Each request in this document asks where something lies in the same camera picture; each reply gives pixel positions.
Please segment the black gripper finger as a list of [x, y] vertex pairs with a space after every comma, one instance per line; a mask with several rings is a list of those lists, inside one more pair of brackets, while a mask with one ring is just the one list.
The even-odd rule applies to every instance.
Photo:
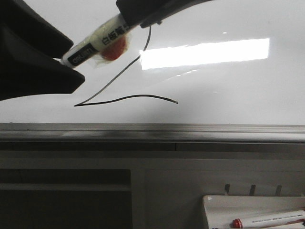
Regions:
[[116, 5], [129, 27], [149, 27], [204, 0], [118, 0]]
[[22, 0], [0, 2], [0, 99], [71, 94], [85, 77], [58, 61], [73, 42]]

